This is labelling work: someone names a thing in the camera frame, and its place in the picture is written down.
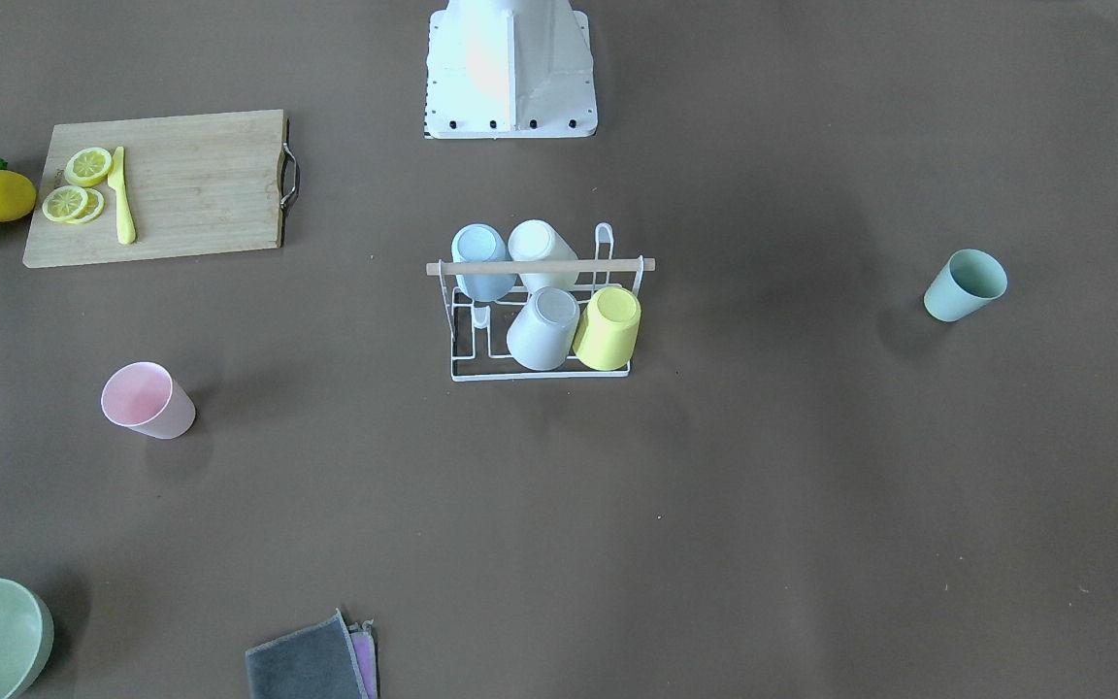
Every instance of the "citrus slice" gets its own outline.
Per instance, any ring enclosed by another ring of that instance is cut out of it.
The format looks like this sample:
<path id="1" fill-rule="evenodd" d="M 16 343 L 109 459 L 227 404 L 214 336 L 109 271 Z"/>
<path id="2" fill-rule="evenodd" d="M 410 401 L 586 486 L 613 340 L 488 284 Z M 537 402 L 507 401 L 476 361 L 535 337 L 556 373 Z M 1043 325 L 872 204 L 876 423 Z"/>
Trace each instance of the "citrus slice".
<path id="1" fill-rule="evenodd" d="M 88 205 L 89 190 L 68 185 L 46 195 L 45 202 L 40 204 L 40 212 L 46 214 L 46 217 L 55 223 L 69 221 L 80 216 Z"/>
<path id="2" fill-rule="evenodd" d="M 106 207 L 106 197 L 101 193 L 97 189 L 85 188 L 88 191 L 89 202 L 85 207 L 84 211 L 80 211 L 75 218 L 68 218 L 67 223 L 70 225 L 87 225 L 94 218 L 101 216 L 102 209 Z"/>
<path id="3" fill-rule="evenodd" d="M 63 178 L 77 187 L 93 187 L 111 172 L 111 151 L 106 148 L 85 148 L 67 160 Z"/>

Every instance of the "folded cloth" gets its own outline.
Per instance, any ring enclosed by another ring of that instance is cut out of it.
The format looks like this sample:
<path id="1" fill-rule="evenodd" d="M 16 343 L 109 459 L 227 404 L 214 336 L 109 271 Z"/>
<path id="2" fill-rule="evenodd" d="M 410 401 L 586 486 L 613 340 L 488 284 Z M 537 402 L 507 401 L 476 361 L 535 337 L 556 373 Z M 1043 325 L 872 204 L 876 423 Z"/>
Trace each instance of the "folded cloth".
<path id="1" fill-rule="evenodd" d="M 357 652 L 360 680 L 369 699 L 378 699 L 378 646 L 373 643 L 373 620 L 351 624 L 351 648 Z"/>
<path id="2" fill-rule="evenodd" d="M 338 610 L 323 623 L 249 648 L 245 665 L 253 699 L 370 699 Z"/>

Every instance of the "cutting board handle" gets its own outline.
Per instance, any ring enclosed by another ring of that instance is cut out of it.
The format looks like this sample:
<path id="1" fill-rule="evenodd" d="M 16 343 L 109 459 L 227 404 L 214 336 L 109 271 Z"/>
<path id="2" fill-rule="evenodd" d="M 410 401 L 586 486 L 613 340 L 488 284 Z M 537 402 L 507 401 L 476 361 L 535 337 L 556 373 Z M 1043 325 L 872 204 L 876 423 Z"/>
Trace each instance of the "cutting board handle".
<path id="1" fill-rule="evenodd" d="M 292 208 L 292 204 L 296 201 L 299 195 L 301 195 L 301 164 L 296 162 L 296 155 L 292 154 L 292 149 L 287 147 L 287 142 L 283 142 L 283 171 L 280 172 L 280 186 L 287 180 L 287 163 L 292 163 L 292 188 L 287 190 L 287 195 L 283 196 L 283 199 L 278 200 L 278 208 L 283 209 L 283 212 L 287 212 Z"/>

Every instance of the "wooden cutting board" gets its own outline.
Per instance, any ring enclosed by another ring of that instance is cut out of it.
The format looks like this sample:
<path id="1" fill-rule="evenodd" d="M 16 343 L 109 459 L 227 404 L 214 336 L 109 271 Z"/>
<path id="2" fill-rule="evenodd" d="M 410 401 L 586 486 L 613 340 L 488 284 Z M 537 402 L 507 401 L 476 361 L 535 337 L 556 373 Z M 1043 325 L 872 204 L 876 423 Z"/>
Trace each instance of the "wooden cutting board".
<path id="1" fill-rule="evenodd" d="M 28 227 L 28 267 L 151 261 L 209 253 L 263 251 L 283 244 L 283 110 L 163 116 L 56 125 L 37 209 Z M 136 243 L 115 235 L 115 195 L 96 187 L 106 210 L 87 225 L 50 221 L 40 202 L 67 185 L 63 169 L 84 148 L 124 150 L 129 206 Z"/>

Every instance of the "cup rack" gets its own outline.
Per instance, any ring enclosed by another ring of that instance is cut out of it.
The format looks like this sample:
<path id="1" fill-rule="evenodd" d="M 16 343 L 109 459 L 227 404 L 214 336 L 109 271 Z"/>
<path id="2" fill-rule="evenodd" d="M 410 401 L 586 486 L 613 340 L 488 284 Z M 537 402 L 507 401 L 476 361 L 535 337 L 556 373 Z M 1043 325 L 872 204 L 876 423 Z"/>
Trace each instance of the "cup rack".
<path id="1" fill-rule="evenodd" d="M 589 304 L 594 292 L 604 286 L 624 286 L 613 282 L 612 275 L 622 277 L 633 274 L 634 296 L 641 295 L 641 278 L 655 268 L 653 257 L 615 258 L 615 232 L 612 225 L 599 223 L 594 226 L 593 261 L 562 262 L 430 262 L 426 274 L 438 277 L 438 289 L 443 295 L 443 308 L 447 315 L 447 328 L 452 331 L 452 380 L 506 380 L 531 378 L 620 378 L 633 371 L 633 362 L 618 370 L 595 371 L 581 365 L 576 355 L 568 355 L 559 368 L 552 371 L 531 371 L 517 363 L 506 349 L 506 328 L 519 313 L 520 306 L 529 300 L 528 290 L 515 284 L 498 301 L 480 304 L 454 286 L 447 277 L 472 274 L 528 274 L 528 273 L 578 273 L 577 283 L 571 287 L 577 304 Z"/>

